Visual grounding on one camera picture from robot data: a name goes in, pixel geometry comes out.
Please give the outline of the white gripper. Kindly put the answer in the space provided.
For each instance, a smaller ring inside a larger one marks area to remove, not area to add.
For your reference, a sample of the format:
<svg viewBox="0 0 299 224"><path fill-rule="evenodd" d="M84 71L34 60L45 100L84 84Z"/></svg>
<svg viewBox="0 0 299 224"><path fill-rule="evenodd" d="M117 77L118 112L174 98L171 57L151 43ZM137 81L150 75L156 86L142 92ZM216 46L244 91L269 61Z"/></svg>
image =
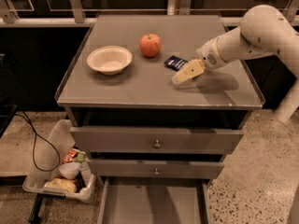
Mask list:
<svg viewBox="0 0 299 224"><path fill-rule="evenodd" d="M187 62L176 74L172 77L174 84L181 84L194 77L198 77L205 72L205 69L215 70L227 64L221 57L218 49L217 37L207 41L203 46L196 50L199 59L192 59Z"/></svg>

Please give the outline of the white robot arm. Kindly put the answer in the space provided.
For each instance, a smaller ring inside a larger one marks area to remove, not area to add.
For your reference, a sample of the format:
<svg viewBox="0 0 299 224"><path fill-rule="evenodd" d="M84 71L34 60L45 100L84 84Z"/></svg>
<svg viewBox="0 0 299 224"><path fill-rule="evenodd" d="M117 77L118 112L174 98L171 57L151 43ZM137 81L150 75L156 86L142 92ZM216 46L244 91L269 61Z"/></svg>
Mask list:
<svg viewBox="0 0 299 224"><path fill-rule="evenodd" d="M207 70L219 69L235 60L251 60L276 55L298 77L299 34L275 7L251 8L239 26L207 41L173 77L174 84L198 77Z"/></svg>

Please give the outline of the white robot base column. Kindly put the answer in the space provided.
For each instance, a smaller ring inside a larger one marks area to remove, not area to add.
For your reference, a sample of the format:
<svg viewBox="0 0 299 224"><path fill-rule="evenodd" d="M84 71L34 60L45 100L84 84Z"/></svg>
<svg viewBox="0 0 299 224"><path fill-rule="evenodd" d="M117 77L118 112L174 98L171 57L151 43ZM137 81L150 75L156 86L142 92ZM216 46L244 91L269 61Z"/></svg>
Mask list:
<svg viewBox="0 0 299 224"><path fill-rule="evenodd" d="M286 96L275 110L275 117L281 121L288 121L299 107L299 80L296 80Z"/></svg>

